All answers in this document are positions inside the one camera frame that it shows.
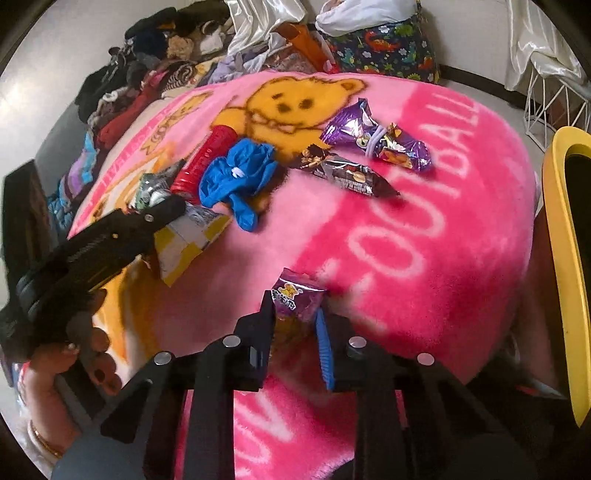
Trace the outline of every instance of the yellow chair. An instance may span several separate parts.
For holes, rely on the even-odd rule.
[[[563,349],[574,419],[581,426],[591,408],[591,135],[573,127],[558,130],[542,182],[563,334],[552,340],[564,340],[553,354]]]

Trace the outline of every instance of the gray fabric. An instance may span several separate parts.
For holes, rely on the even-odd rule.
[[[78,107],[71,103],[59,117],[35,156],[35,163],[46,195],[56,191],[57,183],[80,156],[87,125],[78,118]]]

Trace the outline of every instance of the silver screw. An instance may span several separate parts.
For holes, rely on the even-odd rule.
[[[435,363],[435,357],[430,353],[420,353],[417,355],[417,362],[425,367],[430,367]]]
[[[351,337],[349,339],[349,345],[353,348],[364,348],[368,344],[368,341],[363,337]]]
[[[173,356],[168,352],[157,353],[154,357],[154,363],[156,365],[166,365],[173,359]]]
[[[234,348],[235,346],[240,345],[240,337],[238,335],[228,335],[222,340],[222,343],[228,348]]]

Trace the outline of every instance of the red tube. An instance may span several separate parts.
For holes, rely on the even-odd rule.
[[[233,128],[226,125],[213,127],[209,137],[178,173],[170,191],[194,205],[201,203],[197,191],[205,170],[212,160],[227,155],[237,141],[238,134]]]

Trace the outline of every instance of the yellow and white package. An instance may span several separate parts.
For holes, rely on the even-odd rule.
[[[171,287],[231,220],[227,215],[188,203],[185,215],[156,232],[154,243],[164,283]]]

